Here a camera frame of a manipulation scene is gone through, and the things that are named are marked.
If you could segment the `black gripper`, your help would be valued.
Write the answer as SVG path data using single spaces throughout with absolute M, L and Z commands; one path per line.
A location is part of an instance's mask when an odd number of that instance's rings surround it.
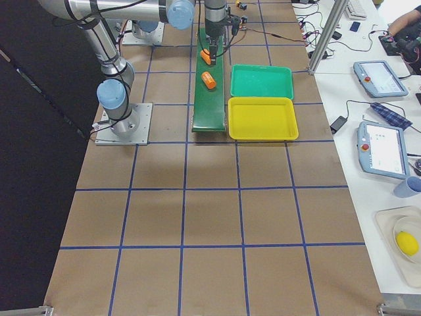
M 222 35 L 226 19 L 227 2 L 225 0 L 204 0 L 205 32 L 210 37 L 210 63 L 216 64 L 218 37 Z

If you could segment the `person hand at desk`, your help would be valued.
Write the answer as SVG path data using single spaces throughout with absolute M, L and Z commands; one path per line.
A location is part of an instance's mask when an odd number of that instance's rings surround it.
M 420 11 L 412 10 L 393 21 L 387 31 L 390 36 L 395 36 L 407 26 L 411 26 L 420 20 Z

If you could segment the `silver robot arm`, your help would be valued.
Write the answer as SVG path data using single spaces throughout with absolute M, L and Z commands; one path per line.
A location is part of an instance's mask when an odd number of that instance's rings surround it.
M 128 64 L 117 51 L 111 32 L 105 26 L 108 18 L 170 24 L 184 30 L 193 23 L 195 1 L 40 1 L 54 19 L 69 21 L 85 32 L 107 78 L 122 79 Z M 225 1 L 205 1 L 205 33 L 209 37 L 210 63 L 219 58 L 219 39 L 225 27 L 238 31 L 240 19 L 230 12 Z
M 154 32 L 158 26 L 158 21 L 133 20 L 132 34 L 137 40 L 153 41 Z

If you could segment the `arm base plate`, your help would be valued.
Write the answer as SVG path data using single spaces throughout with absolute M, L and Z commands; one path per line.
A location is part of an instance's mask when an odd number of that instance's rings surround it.
M 123 45 L 129 46 L 161 46 L 164 34 L 164 23 L 129 20 L 122 38 Z
M 96 145 L 147 145 L 153 111 L 152 103 L 131 103 L 132 112 L 128 118 L 114 123 L 105 110 L 101 113 L 101 122 L 95 123 Z

